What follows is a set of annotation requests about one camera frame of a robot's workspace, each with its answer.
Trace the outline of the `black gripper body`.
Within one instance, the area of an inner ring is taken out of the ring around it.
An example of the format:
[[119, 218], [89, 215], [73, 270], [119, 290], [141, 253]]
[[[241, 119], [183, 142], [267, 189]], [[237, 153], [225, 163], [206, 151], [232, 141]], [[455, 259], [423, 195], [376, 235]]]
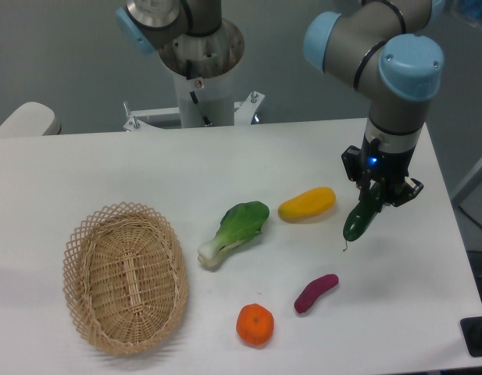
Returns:
[[380, 185], [382, 195], [389, 187], [409, 177], [409, 165], [416, 145], [399, 145], [398, 137], [364, 136], [361, 146], [362, 165], [370, 175], [370, 187]]

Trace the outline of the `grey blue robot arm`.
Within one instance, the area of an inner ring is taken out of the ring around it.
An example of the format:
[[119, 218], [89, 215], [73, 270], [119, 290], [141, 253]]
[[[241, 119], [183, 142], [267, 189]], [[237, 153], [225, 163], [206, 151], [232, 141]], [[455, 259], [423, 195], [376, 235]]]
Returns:
[[[439, 45], [420, 31], [442, 1], [364, 1], [351, 16], [324, 12], [303, 39], [305, 59], [367, 97], [370, 110], [360, 148], [342, 155], [359, 200], [378, 209], [413, 200], [423, 185], [409, 164], [444, 66]], [[143, 54], [157, 53], [173, 74], [184, 127], [232, 126], [230, 75], [245, 50], [239, 29], [218, 1], [128, 1], [116, 22]]]

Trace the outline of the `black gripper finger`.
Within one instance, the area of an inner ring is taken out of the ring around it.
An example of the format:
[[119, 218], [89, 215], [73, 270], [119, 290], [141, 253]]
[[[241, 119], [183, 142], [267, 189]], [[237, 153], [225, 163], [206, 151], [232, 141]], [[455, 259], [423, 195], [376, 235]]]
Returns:
[[421, 181], [404, 177], [398, 184], [393, 184], [388, 190], [388, 203], [394, 207], [399, 207], [412, 201], [423, 190], [424, 185]]
[[347, 178], [355, 183], [359, 190], [359, 201], [363, 201], [370, 191], [370, 175], [368, 170], [363, 169], [362, 165], [362, 151], [350, 145], [341, 154]]

